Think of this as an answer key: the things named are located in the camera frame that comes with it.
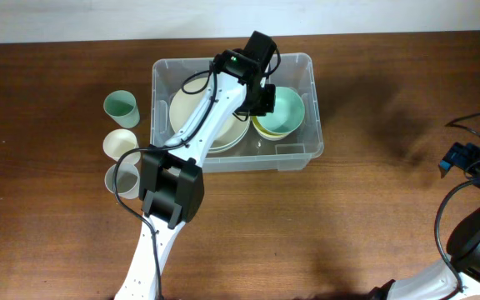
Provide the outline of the mint green cup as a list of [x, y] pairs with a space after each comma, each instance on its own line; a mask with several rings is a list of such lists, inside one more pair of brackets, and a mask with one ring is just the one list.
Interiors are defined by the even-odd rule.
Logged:
[[103, 102], [103, 109], [123, 128], [134, 128], [140, 122], [137, 100], [129, 91], [117, 90], [108, 94]]

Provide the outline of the clear plastic storage bin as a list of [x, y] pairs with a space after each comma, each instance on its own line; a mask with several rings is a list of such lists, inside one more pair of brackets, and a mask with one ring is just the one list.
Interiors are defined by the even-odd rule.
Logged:
[[[152, 66], [152, 102], [150, 143], [163, 145], [173, 134], [169, 107], [174, 94], [188, 76], [208, 68], [210, 57], [169, 58]], [[302, 52], [284, 53], [270, 83], [294, 90], [305, 105], [305, 115], [298, 129], [279, 141], [263, 138], [254, 128], [231, 149], [208, 154], [202, 170], [225, 173], [257, 170], [302, 170], [323, 153], [323, 133], [319, 116], [312, 59]]]

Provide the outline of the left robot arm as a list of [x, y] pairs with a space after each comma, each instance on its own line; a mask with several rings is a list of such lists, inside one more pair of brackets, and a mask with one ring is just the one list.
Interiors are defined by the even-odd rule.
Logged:
[[163, 298], [162, 270], [173, 243], [197, 213], [204, 196], [203, 163], [223, 124], [234, 114], [249, 118], [274, 109], [277, 44], [255, 31], [242, 49], [226, 50], [209, 63], [201, 100], [163, 146], [137, 148], [142, 156], [138, 196], [139, 240], [117, 299]]

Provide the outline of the grey translucent cup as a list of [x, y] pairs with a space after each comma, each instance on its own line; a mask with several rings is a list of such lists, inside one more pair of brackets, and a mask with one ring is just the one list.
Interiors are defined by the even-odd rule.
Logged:
[[[113, 176], [116, 165], [112, 165], [106, 172], [104, 183], [107, 190], [113, 193]], [[137, 167], [130, 163], [123, 162], [116, 176], [117, 192], [121, 198], [138, 198], [140, 175]]]

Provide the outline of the mint green small bowl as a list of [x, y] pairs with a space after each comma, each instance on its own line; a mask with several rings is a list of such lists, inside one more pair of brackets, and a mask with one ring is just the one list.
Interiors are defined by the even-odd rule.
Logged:
[[257, 117], [257, 120], [270, 133], [288, 134], [299, 128], [304, 117], [302, 98], [289, 87], [277, 87], [273, 112]]

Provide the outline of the beige bowl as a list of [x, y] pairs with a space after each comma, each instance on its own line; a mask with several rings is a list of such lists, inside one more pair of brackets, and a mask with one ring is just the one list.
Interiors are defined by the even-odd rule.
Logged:
[[209, 148], [209, 153], [222, 153], [237, 145], [247, 134], [249, 125], [246, 123], [231, 126]]
[[[186, 94], [181, 89], [179, 89], [173, 96], [169, 108], [169, 121], [175, 133], [178, 133], [180, 131], [184, 123], [188, 120], [192, 112], [201, 102], [204, 94], [205, 92], [200, 92], [198, 94], [191, 95]], [[231, 115], [222, 125], [222, 128], [218, 131], [215, 140], [219, 139], [231, 126], [240, 125], [243, 123], [248, 124], [250, 127], [249, 121], [241, 121]]]

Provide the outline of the cream white cup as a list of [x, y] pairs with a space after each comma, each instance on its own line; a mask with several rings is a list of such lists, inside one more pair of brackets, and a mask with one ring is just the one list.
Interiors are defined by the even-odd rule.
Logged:
[[111, 131], [103, 139], [102, 143], [102, 149], [105, 154], [116, 162], [124, 153], [135, 148], [138, 148], [137, 137], [128, 129]]

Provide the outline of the yellow small bowl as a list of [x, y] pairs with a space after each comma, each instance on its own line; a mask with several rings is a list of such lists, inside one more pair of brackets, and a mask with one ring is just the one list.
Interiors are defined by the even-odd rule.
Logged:
[[252, 123], [254, 127], [258, 127], [266, 133], [287, 134], [288, 136], [293, 132], [293, 130], [284, 123], [261, 123], [262, 119], [265, 119], [265, 117], [252, 117]]

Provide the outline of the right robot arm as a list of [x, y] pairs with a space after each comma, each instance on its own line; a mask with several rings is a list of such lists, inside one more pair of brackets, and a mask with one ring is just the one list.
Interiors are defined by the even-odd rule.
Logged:
[[[480, 137], [470, 127], [459, 122], [480, 116], [480, 112], [455, 118], [450, 128], [461, 128]], [[434, 238], [441, 259], [417, 275], [391, 280], [375, 287], [368, 299], [464, 299], [480, 295], [480, 207], [465, 217], [452, 231], [444, 247], [440, 239], [440, 224], [448, 202], [464, 188], [480, 189], [480, 146], [454, 143], [438, 164], [444, 177], [453, 167], [463, 171], [466, 181], [454, 187], [441, 201], [434, 223]]]

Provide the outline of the white small bowl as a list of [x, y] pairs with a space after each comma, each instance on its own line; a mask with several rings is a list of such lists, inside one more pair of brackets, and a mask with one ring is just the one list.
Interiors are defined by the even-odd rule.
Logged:
[[262, 138], [267, 139], [269, 141], [279, 141], [279, 140], [284, 139], [287, 136], [287, 134], [267, 133], [267, 132], [264, 132], [263, 130], [261, 130], [260, 128], [258, 128], [258, 127], [255, 127], [255, 129]]

